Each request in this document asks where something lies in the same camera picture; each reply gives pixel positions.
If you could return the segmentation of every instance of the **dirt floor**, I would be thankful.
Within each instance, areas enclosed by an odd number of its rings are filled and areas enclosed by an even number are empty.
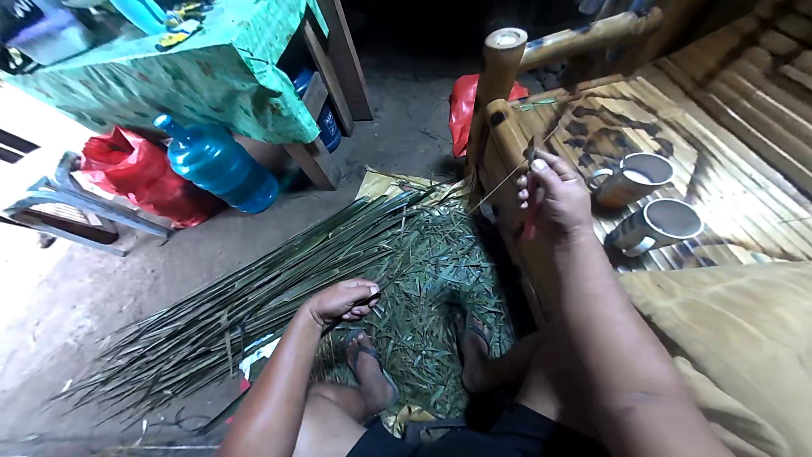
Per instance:
[[[199,426],[205,420],[200,416],[214,416],[226,406],[239,393],[237,379],[211,385],[153,414],[146,434],[142,424],[129,429],[117,421],[94,426],[100,416],[93,407],[67,413],[68,403],[44,401],[68,380],[78,381],[91,371],[99,338],[254,260],[352,201],[365,165],[434,179],[455,177],[462,162],[451,157],[447,98],[458,76],[476,72],[476,59],[461,63],[369,51],[361,62],[375,119],[357,123],[353,136],[344,138],[333,154],[339,176],[335,192],[284,194],[259,215],[225,211],[177,232],[163,245],[155,237],[139,236],[123,259],[63,240],[41,252],[51,254],[34,258],[41,254],[36,237],[17,228],[3,232],[6,245],[0,249],[12,252],[13,245],[28,252],[23,257],[29,266],[38,265],[32,269],[38,273],[18,274],[30,284],[17,281],[15,287],[30,295],[16,302],[4,298],[0,309],[0,455],[92,455],[141,438],[141,445],[170,442],[201,446],[185,451],[194,455],[214,452],[223,427],[206,437],[183,429]],[[14,262],[6,261],[4,268],[26,268]],[[121,452],[107,449],[100,455],[140,455]],[[185,454],[173,450],[171,455]]]

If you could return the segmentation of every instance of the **plastic bag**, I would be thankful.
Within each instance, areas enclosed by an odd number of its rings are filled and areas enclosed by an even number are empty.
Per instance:
[[[448,128],[451,129],[451,138],[454,146],[451,152],[454,157],[465,155],[465,147],[468,145],[468,133],[471,129],[471,118],[473,117],[473,102],[477,98],[477,83],[479,75],[465,75],[460,77],[451,90],[451,114],[448,118]],[[527,97],[530,92],[517,82],[513,82],[510,89],[510,100]]]
[[[118,126],[88,140],[80,171],[103,190],[169,218],[175,228],[198,225],[226,207],[223,200],[172,171],[163,146]]]

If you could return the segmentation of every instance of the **flip-flop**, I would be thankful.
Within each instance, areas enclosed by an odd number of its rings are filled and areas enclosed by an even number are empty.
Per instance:
[[[344,354],[347,354],[347,351],[350,349],[350,344],[352,343],[352,340],[363,332],[364,332],[363,330],[350,330],[350,332],[347,333],[347,336],[344,337]],[[398,386],[392,380],[392,377],[389,376],[387,370],[383,369],[383,365],[381,364],[381,353],[378,352],[378,350],[375,349],[374,347],[367,347],[360,343],[358,343],[358,351],[355,353],[355,355],[353,355],[352,365],[350,365],[350,368],[352,369],[352,376],[355,377],[356,382],[358,384],[360,384],[361,382],[358,381],[358,376],[356,376],[355,372],[358,367],[358,355],[360,355],[361,352],[365,352],[369,355],[372,355],[378,361],[378,366],[381,368],[381,374],[383,375],[383,379],[385,379],[387,381],[387,384],[392,388],[392,392],[394,393],[394,395],[392,395],[392,400],[385,407],[381,408],[381,411],[385,411],[390,407],[392,407],[393,405],[395,405],[395,403],[397,403],[398,400],[400,400],[400,391],[398,390]]]
[[[463,360],[462,348],[460,347],[460,343],[462,342],[462,339],[465,336],[465,332],[467,332],[469,330],[473,331],[474,333],[479,335],[480,338],[482,338],[482,340],[485,342],[485,346],[487,346],[486,355],[490,355],[490,337],[485,335],[485,329],[480,329],[479,327],[477,327],[477,323],[474,321],[474,315],[473,315],[473,313],[471,311],[469,311],[469,310],[467,310],[467,309],[465,309],[465,308],[463,308],[462,306],[459,306],[459,305],[458,305],[458,307],[459,307],[459,310],[455,314],[454,329],[456,331],[457,352],[459,352],[459,354],[460,354],[460,362],[465,363],[465,361]],[[462,329],[458,329],[456,327],[456,317],[457,316],[464,316],[464,318],[465,318],[465,326]]]

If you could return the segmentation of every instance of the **mug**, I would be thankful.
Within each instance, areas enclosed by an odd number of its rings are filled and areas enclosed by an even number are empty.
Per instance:
[[[628,257],[696,237],[705,224],[688,203],[672,198],[648,202],[623,220],[604,241]]]
[[[607,176],[596,184],[600,176]],[[668,183],[674,167],[668,159],[650,152],[629,154],[618,166],[601,168],[586,180],[595,200],[609,208],[621,208],[636,202]]]

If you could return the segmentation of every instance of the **pile of bamboo leaves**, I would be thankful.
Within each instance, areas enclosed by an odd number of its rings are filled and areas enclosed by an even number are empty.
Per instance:
[[[135,423],[175,398],[234,374],[247,345],[284,330],[307,297],[371,268],[411,267],[395,242],[417,238],[416,205],[432,189],[361,198],[246,267],[117,332],[101,369],[55,398],[99,403]]]
[[[474,313],[490,332],[491,357],[514,342],[505,300],[490,257],[458,201],[427,208],[417,215],[408,235],[396,238],[391,262],[370,266],[365,277],[387,285],[375,313],[327,335],[314,365],[315,381],[353,385],[342,354],[346,331],[364,329],[381,354],[381,364],[398,385],[400,401],[422,407],[436,417],[460,416],[468,402],[462,389],[453,316],[459,306]]]

